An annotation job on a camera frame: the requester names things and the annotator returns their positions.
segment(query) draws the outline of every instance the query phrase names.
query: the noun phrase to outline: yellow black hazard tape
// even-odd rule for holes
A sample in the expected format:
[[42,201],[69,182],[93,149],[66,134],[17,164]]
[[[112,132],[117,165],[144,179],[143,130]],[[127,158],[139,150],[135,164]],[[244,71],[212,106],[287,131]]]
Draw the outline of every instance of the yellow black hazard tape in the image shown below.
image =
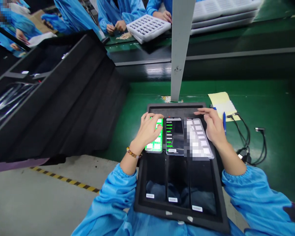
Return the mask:
[[48,175],[48,176],[54,177],[54,178],[56,178],[56,179],[58,179],[58,180],[61,180],[61,181],[63,181],[63,182],[67,182],[67,183],[69,183],[69,184],[71,184],[71,185],[76,185],[76,186],[78,186],[78,187],[80,187],[80,188],[86,189],[86,190],[91,191],[91,192],[98,193],[98,192],[100,191],[100,189],[98,189],[98,188],[95,188],[95,187],[89,186],[89,185],[87,185],[87,184],[83,184],[83,183],[78,182],[78,181],[76,181],[76,180],[72,180],[72,179],[69,179],[69,178],[63,177],[63,176],[61,176],[61,175],[57,175],[57,174],[55,174],[55,173],[49,172],[49,171],[44,170],[44,169],[41,169],[41,168],[39,168],[39,167],[30,167],[30,169],[35,170],[35,171],[37,171],[37,172],[39,172],[39,173],[42,173],[42,174],[45,174],[45,175]]

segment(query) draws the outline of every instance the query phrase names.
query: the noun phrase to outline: cardboard box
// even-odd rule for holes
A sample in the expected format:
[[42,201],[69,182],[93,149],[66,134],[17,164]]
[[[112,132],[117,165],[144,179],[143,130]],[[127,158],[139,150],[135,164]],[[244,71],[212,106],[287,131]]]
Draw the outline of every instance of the cardboard box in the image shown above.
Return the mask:
[[45,26],[42,22],[42,19],[40,18],[41,15],[45,14],[43,10],[38,10],[37,12],[31,14],[29,16],[29,19],[34,23],[36,28],[40,30],[42,33],[52,32],[53,34],[56,34],[57,30],[51,30],[47,26]]

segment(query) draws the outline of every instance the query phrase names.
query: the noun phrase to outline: blue pen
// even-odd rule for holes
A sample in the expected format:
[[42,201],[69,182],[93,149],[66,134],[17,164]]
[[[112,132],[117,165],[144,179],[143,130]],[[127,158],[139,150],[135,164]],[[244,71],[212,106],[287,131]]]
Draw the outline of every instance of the blue pen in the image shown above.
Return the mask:
[[223,126],[224,126],[224,132],[226,135],[226,114],[225,114],[225,112],[223,113]]

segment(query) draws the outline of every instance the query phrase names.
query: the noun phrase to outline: white foam tray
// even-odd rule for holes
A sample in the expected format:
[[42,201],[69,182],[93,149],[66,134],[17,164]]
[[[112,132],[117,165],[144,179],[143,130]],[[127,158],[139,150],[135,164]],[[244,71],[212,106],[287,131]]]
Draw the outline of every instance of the white foam tray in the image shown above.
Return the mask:
[[260,8],[263,0],[204,0],[194,6],[192,22],[200,22],[253,11]]
[[143,42],[148,42],[152,39],[155,39],[170,28],[171,23],[150,15],[144,15],[139,19],[127,24],[128,31],[131,32],[133,36],[139,37],[141,40],[143,40]]
[[219,17],[216,19],[208,20],[208,21],[201,21],[201,22],[197,22],[197,23],[192,23],[191,28],[198,29],[198,28],[202,28],[202,27],[218,25],[218,24],[223,24],[223,23],[232,22],[232,21],[243,20],[243,19],[257,16],[258,12],[259,12],[259,9],[254,10],[254,11],[241,13],[241,14]]
[[192,29],[190,32],[190,35],[194,34],[200,34],[200,33],[207,33],[211,31],[217,31],[217,30],[224,30],[228,28],[233,28],[233,27],[238,27],[238,26],[243,26],[243,25],[248,25],[253,22],[255,17],[239,20],[239,21],[233,21],[233,22],[227,22],[219,25],[213,25],[213,26],[208,26],[208,27],[202,27],[199,29]]

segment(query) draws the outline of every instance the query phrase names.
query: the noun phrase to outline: gray floor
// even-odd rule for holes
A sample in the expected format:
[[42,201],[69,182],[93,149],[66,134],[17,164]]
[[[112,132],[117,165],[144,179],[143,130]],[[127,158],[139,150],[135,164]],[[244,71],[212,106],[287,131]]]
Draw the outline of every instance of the gray floor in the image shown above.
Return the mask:
[[[101,188],[116,162],[81,156],[65,164],[42,167]],[[0,173],[0,236],[67,236],[85,217],[97,194],[31,169]],[[241,229],[248,225],[224,192],[228,217]]]

